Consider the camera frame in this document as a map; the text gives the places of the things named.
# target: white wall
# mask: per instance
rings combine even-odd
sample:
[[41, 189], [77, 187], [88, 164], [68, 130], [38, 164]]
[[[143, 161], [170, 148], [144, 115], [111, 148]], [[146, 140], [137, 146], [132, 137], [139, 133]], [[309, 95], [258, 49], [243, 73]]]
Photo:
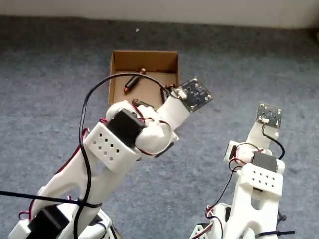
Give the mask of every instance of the white wall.
[[0, 14], [319, 27], [319, 0], [0, 0]]

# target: wire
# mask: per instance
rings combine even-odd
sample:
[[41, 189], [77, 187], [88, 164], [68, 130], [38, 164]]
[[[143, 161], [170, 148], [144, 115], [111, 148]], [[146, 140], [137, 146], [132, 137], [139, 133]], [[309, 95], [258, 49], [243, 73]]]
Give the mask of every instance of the wire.
[[24, 219], [24, 218], [21, 217], [21, 215], [23, 215], [23, 214], [29, 214], [29, 211], [24, 210], [24, 211], [19, 212], [19, 219], [20, 220]]
[[45, 197], [45, 196], [39, 196], [34, 194], [27, 194], [27, 193], [15, 193], [15, 192], [8, 192], [8, 191], [0, 191], [0, 195], [3, 196], [9, 196], [9, 197], [16, 197], [16, 198], [28, 198], [28, 199], [38, 199], [38, 200], [44, 200], [49, 202], [57, 202], [57, 203], [70, 203], [70, 204], [76, 204], [79, 206], [85, 206], [89, 208], [98, 208], [102, 204], [91, 204], [84, 202], [82, 200], [68, 200], [64, 198], [52, 198], [52, 197]]
[[229, 183], [230, 183], [230, 181], [231, 181], [231, 179], [232, 179], [232, 177], [233, 177], [233, 174], [234, 174], [234, 172], [236, 172], [235, 170], [236, 170], [237, 168], [242, 168], [242, 166], [236, 166], [235, 168], [233, 168], [233, 170], [232, 170], [232, 172], [231, 172], [231, 174], [230, 174], [230, 177], [229, 177], [229, 179], [228, 179], [228, 182], [227, 182], [226, 185], [224, 186], [224, 189], [223, 189], [223, 191], [221, 192], [221, 194], [220, 194], [219, 198], [217, 199], [217, 201], [216, 201], [213, 205], [207, 206], [207, 208], [206, 208], [206, 213], [205, 213], [206, 218], [212, 219], [212, 218], [215, 217], [215, 216], [209, 216], [209, 213], [210, 213], [210, 211], [219, 203], [219, 201], [220, 201], [221, 198], [223, 197], [223, 195], [224, 195], [224, 193], [225, 193], [225, 191], [226, 191], [226, 189], [227, 189], [227, 187], [228, 187], [228, 185], [229, 185]]
[[250, 145], [250, 146], [253, 146], [255, 149], [257, 149], [258, 151], [260, 150], [257, 146], [253, 145], [252, 143], [240, 143], [239, 145], [236, 146], [236, 149], [239, 147], [239, 146], [242, 146], [242, 145]]
[[104, 227], [104, 234], [100, 237], [100, 239], [103, 239], [106, 235], [106, 233], [108, 232], [106, 226], [103, 223], [97, 223], [98, 225], [101, 225], [102, 227]]
[[271, 231], [271, 232], [258, 233], [258, 234], [255, 235], [255, 238], [259, 238], [259, 237], [263, 237], [263, 236], [269, 236], [269, 235], [278, 235], [278, 236], [291, 235], [291, 234], [295, 234], [295, 233], [296, 233], [296, 231], [284, 231], [284, 232]]
[[281, 155], [279, 156], [278, 159], [282, 159], [282, 158], [284, 157], [284, 155], [285, 155], [285, 149], [284, 149], [284, 147], [283, 147], [283, 146], [281, 145], [281, 143], [279, 143], [277, 140], [275, 140], [274, 138], [271, 138], [270, 136], [268, 136], [268, 135], [266, 135], [266, 134], [264, 133], [265, 127], [266, 127], [266, 125], [264, 124], [263, 127], [262, 127], [262, 134], [263, 134], [263, 136], [266, 137], [267, 139], [270, 139], [272, 142], [276, 143], [276, 144], [280, 147], [280, 149], [281, 149]]
[[[88, 198], [89, 198], [89, 194], [90, 194], [90, 189], [91, 189], [91, 184], [92, 184], [92, 172], [91, 172], [91, 167], [90, 167], [90, 162], [88, 159], [88, 156], [86, 154], [84, 145], [83, 145], [83, 139], [81, 136], [81, 132], [83, 131], [83, 127], [84, 127], [84, 119], [85, 119], [85, 114], [86, 114], [86, 108], [87, 108], [87, 104], [89, 101], [90, 96], [92, 95], [92, 93], [99, 88], [102, 84], [104, 84], [105, 82], [107, 82], [110, 79], [116, 78], [116, 77], [123, 77], [123, 76], [139, 76], [141, 78], [146, 78], [148, 80], [151, 80], [153, 82], [155, 82], [156, 84], [158, 84], [161, 88], [164, 88], [164, 90], [166, 90], [172, 97], [179, 99], [178, 97], [174, 96], [169, 90], [167, 90], [159, 81], [157, 81], [156, 79], [148, 76], [148, 75], [143, 75], [143, 74], [139, 74], [139, 73], [119, 73], [119, 74], [114, 74], [114, 75], [110, 75], [106, 78], [104, 78], [102, 81], [100, 81], [98, 84], [96, 84], [86, 95], [84, 102], [83, 102], [83, 107], [82, 107], [82, 114], [81, 114], [81, 119], [80, 119], [80, 127], [79, 127], [79, 145], [80, 145], [80, 149], [81, 152], [83, 154], [83, 159], [84, 159], [84, 163], [85, 163], [85, 167], [86, 167], [86, 172], [87, 172], [87, 186], [86, 186], [86, 190], [85, 190], [85, 194], [83, 197], [83, 202], [87, 202]], [[78, 222], [79, 222], [79, 218], [81, 215], [81, 212], [84, 209], [84, 205], [79, 206], [79, 209], [75, 215], [74, 218], [74, 225], [73, 225], [73, 237], [74, 239], [78, 239]]]
[[285, 221], [286, 219], [287, 219], [287, 216], [284, 214], [281, 214], [280, 211], [278, 210], [277, 226], [279, 225], [280, 222]]

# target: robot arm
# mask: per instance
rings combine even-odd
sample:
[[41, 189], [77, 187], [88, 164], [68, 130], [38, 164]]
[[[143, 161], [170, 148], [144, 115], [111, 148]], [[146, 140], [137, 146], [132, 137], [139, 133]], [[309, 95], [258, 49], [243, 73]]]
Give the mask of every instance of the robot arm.
[[[92, 170], [87, 203], [96, 207], [84, 207], [78, 221], [80, 239], [116, 238], [115, 233], [110, 231], [112, 222], [100, 209], [100, 204], [118, 187], [143, 154], [158, 157], [168, 150], [178, 140], [174, 130], [191, 112], [211, 100], [210, 93], [197, 79], [177, 88], [174, 95], [157, 111], [143, 105], [136, 107], [127, 101], [115, 103], [106, 112], [105, 119], [101, 119], [88, 135], [84, 132], [83, 145], [91, 168], [94, 169], [100, 161], [105, 167], [99, 173]], [[83, 198], [86, 186], [83, 155], [77, 150], [38, 191], [38, 195], [57, 198], [77, 187], [80, 190], [78, 198]], [[57, 206], [53, 202], [33, 200], [29, 219], [20, 220], [8, 238], [72, 239], [78, 208], [73, 204]]]
[[[281, 114], [281, 108], [261, 103], [246, 142], [230, 141], [224, 161], [230, 169], [231, 163], [236, 166], [231, 169], [238, 177], [233, 203], [208, 206], [210, 223], [198, 224], [191, 239], [254, 239], [260, 233], [276, 231], [285, 164], [268, 148], [271, 139], [278, 138]], [[277, 235], [264, 237], [276, 239]]]

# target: circuit board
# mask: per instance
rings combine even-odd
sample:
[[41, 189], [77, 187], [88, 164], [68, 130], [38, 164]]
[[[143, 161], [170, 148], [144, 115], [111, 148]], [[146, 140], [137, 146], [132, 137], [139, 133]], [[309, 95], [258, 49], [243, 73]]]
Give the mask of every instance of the circuit board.
[[213, 99], [210, 92], [197, 78], [182, 84], [180, 88], [187, 94], [187, 98], [182, 101], [190, 112], [194, 112]]
[[259, 107], [257, 110], [256, 121], [259, 123], [262, 123], [263, 119], [267, 119], [269, 120], [269, 123], [267, 123], [267, 125], [275, 127], [275, 128], [279, 128], [282, 114], [283, 114], [282, 108], [271, 106], [261, 102], [259, 103]]

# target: open cardboard box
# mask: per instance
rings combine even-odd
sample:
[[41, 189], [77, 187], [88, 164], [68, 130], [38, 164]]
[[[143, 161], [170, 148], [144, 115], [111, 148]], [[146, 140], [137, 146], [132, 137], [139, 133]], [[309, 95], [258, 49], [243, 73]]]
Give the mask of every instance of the open cardboard box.
[[[114, 51], [111, 58], [110, 74], [123, 72], [138, 72], [146, 69], [146, 75], [155, 78], [163, 85], [176, 84], [179, 86], [178, 53], [171, 51]], [[139, 99], [155, 108], [162, 105], [160, 87], [145, 78], [124, 94], [124, 85], [131, 78], [118, 77], [110, 81], [109, 103], [123, 100], [129, 102]]]

